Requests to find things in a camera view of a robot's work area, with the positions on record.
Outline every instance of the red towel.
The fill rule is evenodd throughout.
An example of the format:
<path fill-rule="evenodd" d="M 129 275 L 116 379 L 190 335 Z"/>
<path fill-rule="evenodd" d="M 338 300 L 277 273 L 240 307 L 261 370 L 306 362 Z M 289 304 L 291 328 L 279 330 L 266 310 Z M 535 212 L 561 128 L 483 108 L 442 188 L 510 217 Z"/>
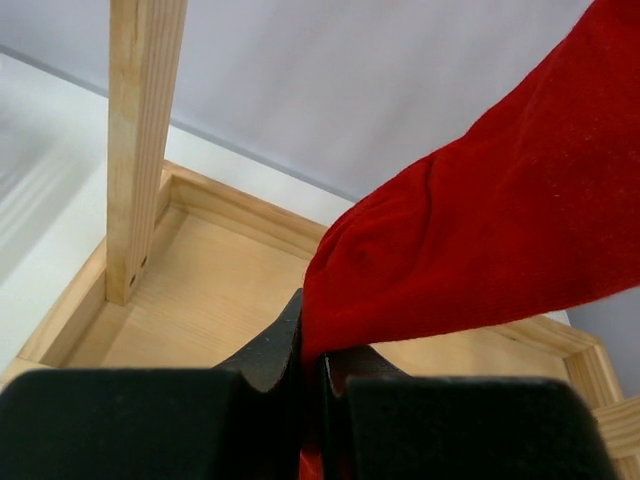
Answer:
<path fill-rule="evenodd" d="M 329 229 L 305 278 L 303 357 L 638 284 L 640 1 L 596 0 L 463 137 Z"/>

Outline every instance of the wooden post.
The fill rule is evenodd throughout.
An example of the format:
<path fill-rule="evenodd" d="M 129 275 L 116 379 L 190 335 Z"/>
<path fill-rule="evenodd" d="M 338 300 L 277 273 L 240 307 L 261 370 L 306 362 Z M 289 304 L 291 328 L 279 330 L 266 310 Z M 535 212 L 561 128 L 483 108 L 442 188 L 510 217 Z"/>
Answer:
<path fill-rule="evenodd" d="M 107 300 L 125 304 L 149 255 L 187 0 L 111 0 Z"/>

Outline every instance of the white surface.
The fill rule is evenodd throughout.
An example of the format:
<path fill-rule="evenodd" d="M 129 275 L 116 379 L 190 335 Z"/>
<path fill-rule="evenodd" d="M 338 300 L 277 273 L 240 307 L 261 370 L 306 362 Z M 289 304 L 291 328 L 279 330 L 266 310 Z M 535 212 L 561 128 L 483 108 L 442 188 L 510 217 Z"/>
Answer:
<path fill-rule="evenodd" d="M 3 371 L 105 235 L 107 101 L 0 62 Z M 166 157 L 323 224 L 351 205 L 173 127 Z"/>
<path fill-rule="evenodd" d="M 174 119 L 351 197 L 457 136 L 590 0 L 190 0 Z M 0 45 L 106 89 L 108 0 L 2 0 Z"/>

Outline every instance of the red cloth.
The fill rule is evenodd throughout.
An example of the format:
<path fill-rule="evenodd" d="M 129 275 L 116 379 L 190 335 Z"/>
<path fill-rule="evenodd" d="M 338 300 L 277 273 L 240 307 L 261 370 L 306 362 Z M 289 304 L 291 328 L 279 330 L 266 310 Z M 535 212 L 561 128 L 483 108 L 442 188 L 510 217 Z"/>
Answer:
<path fill-rule="evenodd" d="M 462 138 L 329 229 L 305 278 L 303 358 L 638 284 L 640 1 L 596 0 Z"/>

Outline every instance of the wooden tray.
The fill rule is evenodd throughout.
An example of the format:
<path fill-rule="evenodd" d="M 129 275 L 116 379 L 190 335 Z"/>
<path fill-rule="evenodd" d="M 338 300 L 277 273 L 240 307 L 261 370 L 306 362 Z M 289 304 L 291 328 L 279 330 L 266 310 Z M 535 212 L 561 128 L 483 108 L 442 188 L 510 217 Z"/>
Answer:
<path fill-rule="evenodd" d="M 185 11 L 186 0 L 111 2 L 107 237 L 0 383 L 33 368 L 210 367 L 302 284 L 323 226 L 162 163 Z M 411 374 L 563 379 L 623 478 L 640 479 L 640 398 L 623 398 L 591 335 L 538 316 L 375 347 Z"/>

